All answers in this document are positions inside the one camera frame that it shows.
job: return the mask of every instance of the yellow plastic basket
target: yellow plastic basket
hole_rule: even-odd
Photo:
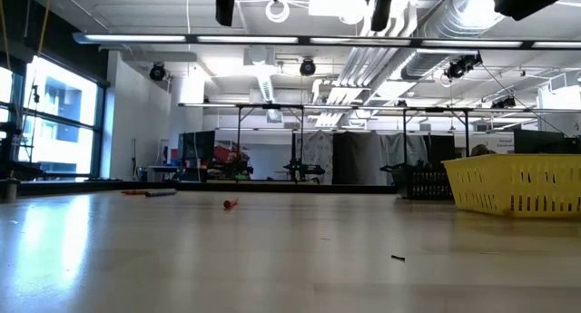
[[[581,155],[491,154],[444,161],[456,206],[509,217],[581,217]]]

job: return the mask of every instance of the ceiling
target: ceiling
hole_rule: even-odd
[[[567,0],[581,3],[581,0]],[[62,18],[89,33],[187,33],[187,0],[52,0],[52,10]],[[436,3],[425,0],[419,16]],[[236,11],[232,27],[223,27],[214,19],[214,0],[189,0],[191,33],[193,34],[302,34],[302,35],[357,35],[362,24],[347,25],[337,17],[309,16],[308,9],[290,6],[289,18],[281,24],[270,21],[265,15],[264,0],[242,0],[241,13]],[[505,18],[483,37],[487,38],[566,38],[578,39],[581,24],[578,17],[581,7],[551,5],[540,12],[516,22]],[[239,45],[132,45],[134,54],[155,52],[194,52],[213,75],[212,80],[220,92],[248,93],[257,88],[256,78],[237,73],[242,63],[245,46]],[[277,46],[276,60],[283,61],[282,72],[272,77],[274,88],[310,90],[314,78],[301,78],[300,62],[303,57],[313,57],[317,75],[334,76],[348,61],[351,49],[341,47]],[[519,85],[517,96],[526,104],[535,104],[534,86],[545,79],[531,76],[548,76],[562,68],[581,67],[581,52],[535,51],[484,51],[482,57],[489,71],[504,85]],[[151,63],[137,64],[148,69]],[[186,72],[188,63],[173,63],[173,73]],[[436,105],[477,103],[483,96],[493,94],[502,87],[482,69],[471,72],[467,78],[451,88],[434,83],[419,83],[411,91],[408,105]]]

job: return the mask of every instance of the small black debris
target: small black debris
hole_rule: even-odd
[[[406,258],[402,258],[402,257],[395,256],[395,255],[392,255],[392,256],[391,256],[391,258],[392,258],[392,259],[396,259],[396,260],[400,260],[400,261],[402,261],[402,262],[405,262],[405,261],[406,261]]]

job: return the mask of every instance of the black basket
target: black basket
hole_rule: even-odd
[[[391,172],[398,194],[409,200],[453,200],[446,170],[399,168]]]

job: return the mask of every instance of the table surface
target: table surface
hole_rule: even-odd
[[[0,205],[0,311],[577,313],[580,227],[386,195],[29,198]]]

